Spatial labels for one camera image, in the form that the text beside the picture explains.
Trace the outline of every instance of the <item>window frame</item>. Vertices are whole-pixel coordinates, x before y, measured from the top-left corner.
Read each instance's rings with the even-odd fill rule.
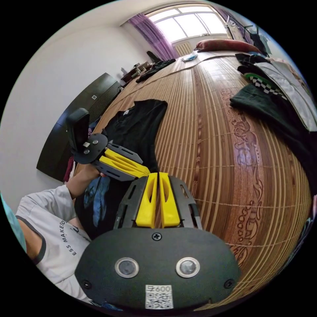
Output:
[[[194,12],[181,12],[179,10],[179,8],[184,8],[184,7],[208,7],[210,8],[212,11],[194,11]],[[167,19],[173,19],[177,24],[178,26],[181,28],[181,30],[184,32],[184,34],[186,35],[186,37],[182,38],[182,39],[178,39],[176,41],[172,41],[171,43],[174,44],[174,43],[177,43],[177,42],[181,42],[181,41],[184,41],[184,40],[187,40],[187,39],[192,39],[192,38],[196,38],[196,37],[200,37],[200,36],[221,36],[221,35],[227,35],[228,36],[228,33],[211,33],[210,30],[208,29],[207,25],[204,23],[204,21],[202,20],[202,18],[198,15],[199,13],[208,13],[208,14],[215,14],[217,16],[217,18],[220,20],[220,22],[223,24],[225,30],[226,30],[226,27],[225,27],[225,21],[222,19],[222,17],[215,11],[215,9],[208,5],[208,4],[200,4],[200,3],[190,3],[190,4],[182,4],[182,5],[174,5],[174,6],[168,6],[168,7],[164,7],[164,8],[161,8],[161,9],[158,9],[158,10],[155,10],[155,11],[152,11],[152,12],[149,12],[148,14],[146,14],[146,16],[148,18],[150,18],[151,16],[154,16],[158,13],[162,13],[164,11],[168,11],[168,10],[171,10],[171,9],[176,9],[179,13],[178,14],[175,14],[175,15],[172,15],[172,16],[169,16],[169,17],[165,17],[165,18],[162,18],[162,19],[159,19],[155,22],[153,22],[154,24],[158,23],[158,22],[161,22],[161,21],[165,21]],[[187,33],[185,32],[185,30],[181,27],[181,25],[178,23],[178,21],[175,19],[175,17],[180,17],[180,16],[185,16],[185,15],[189,15],[189,14],[193,14],[195,15],[199,22],[201,23],[201,25],[204,27],[204,29],[206,30],[206,33],[203,33],[203,34],[200,34],[200,35],[196,35],[196,36],[188,36]]]

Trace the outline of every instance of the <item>purple curtain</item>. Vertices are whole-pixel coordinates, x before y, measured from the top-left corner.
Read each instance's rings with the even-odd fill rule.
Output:
[[[146,41],[159,53],[159,58],[169,60],[178,58],[178,54],[172,44],[166,39],[163,32],[143,13],[128,20],[146,39]]]
[[[244,40],[249,43],[249,44],[253,44],[253,41],[251,40],[250,34],[248,31],[244,32],[244,27],[241,23],[239,23],[233,16],[232,14],[230,14],[228,11],[223,10],[223,9],[219,9],[219,8],[215,8],[214,9],[221,15],[221,17],[225,20],[225,22],[227,22],[228,17],[229,17],[229,21],[232,20],[239,28],[239,33],[242,35],[242,37],[244,38]]]

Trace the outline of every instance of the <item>ceiling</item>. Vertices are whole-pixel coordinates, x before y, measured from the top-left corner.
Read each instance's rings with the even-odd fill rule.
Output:
[[[90,10],[78,18],[66,24],[63,28],[58,30],[46,43],[42,46],[46,47],[52,42],[68,36],[72,33],[85,30],[91,27],[105,26],[118,27],[134,15],[145,12],[152,8],[163,5],[177,4],[180,2],[206,2],[204,0],[117,0],[107,3],[103,6]]]

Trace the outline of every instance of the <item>person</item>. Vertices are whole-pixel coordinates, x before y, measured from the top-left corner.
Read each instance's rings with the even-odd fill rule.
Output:
[[[73,200],[100,176],[105,177],[92,165],[84,165],[67,184],[23,197],[15,215],[2,195],[1,199],[22,248],[53,284],[81,301],[116,309],[108,303],[96,304],[89,299],[74,275],[91,240],[76,218]]]

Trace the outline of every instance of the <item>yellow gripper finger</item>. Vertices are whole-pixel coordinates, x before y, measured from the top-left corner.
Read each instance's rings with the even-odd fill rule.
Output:
[[[180,219],[168,173],[159,174],[159,190],[161,198],[162,226],[163,228],[176,227],[179,225]]]
[[[144,194],[136,217],[138,227],[154,228],[158,174],[151,173],[145,186]]]
[[[110,149],[105,151],[105,155],[102,156],[99,161],[137,178],[150,174],[146,166],[134,162]]]

